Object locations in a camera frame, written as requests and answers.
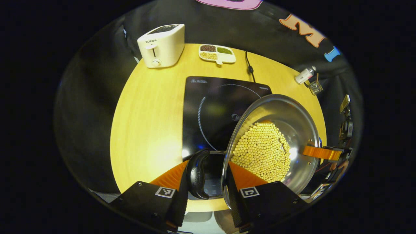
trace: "white sectioned plate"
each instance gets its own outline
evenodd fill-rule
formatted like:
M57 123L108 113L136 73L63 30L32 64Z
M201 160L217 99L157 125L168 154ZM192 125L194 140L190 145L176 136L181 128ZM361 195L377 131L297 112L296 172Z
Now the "white sectioned plate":
M214 46L215 52L201 50L201 47L204 45ZM208 44L204 44L204 45L199 46L198 54L201 59L206 60L206 61L216 62L219 65L221 65L223 62L225 63L235 62L235 55L232 49L225 47L225 46L220 46L220 45L208 45Z

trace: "black pan handle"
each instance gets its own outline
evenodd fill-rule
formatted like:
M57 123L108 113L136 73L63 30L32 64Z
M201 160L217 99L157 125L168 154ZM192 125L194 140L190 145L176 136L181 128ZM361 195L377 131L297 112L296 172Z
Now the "black pan handle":
M191 156L186 166L186 182L189 192L196 198L208 200L209 195L204 192L205 172L204 159L210 154L208 149L202 149Z

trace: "white bottle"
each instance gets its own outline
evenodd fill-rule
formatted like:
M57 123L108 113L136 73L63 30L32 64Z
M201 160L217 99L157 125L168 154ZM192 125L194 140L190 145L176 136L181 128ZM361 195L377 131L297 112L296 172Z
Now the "white bottle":
M296 82L300 85L303 84L303 82L307 81L309 78L313 76L314 71L316 71L316 67L314 66L312 66L312 69L306 68L299 75L295 77Z

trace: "toaster lever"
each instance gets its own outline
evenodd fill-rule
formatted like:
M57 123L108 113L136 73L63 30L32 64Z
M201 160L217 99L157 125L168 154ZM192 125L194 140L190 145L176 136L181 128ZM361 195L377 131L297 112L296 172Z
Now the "toaster lever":
M152 50L152 49L156 48L156 46L157 45L148 45L145 48L146 48L146 50Z

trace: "yellow table surface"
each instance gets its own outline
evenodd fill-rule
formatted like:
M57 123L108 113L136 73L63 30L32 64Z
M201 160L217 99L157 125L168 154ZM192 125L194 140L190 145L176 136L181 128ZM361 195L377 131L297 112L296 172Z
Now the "yellow table surface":
M200 44L185 44L172 67L151 69L141 60L120 95L111 127L110 154L120 192L136 181L150 182L182 162L182 121L185 80L189 76L253 81L243 50L233 49L236 62L217 65L198 56ZM257 83L273 94L297 100L312 116L323 145L325 122L316 96L295 82L299 72L274 60L248 53ZM186 211L228 209L224 199L188 200Z

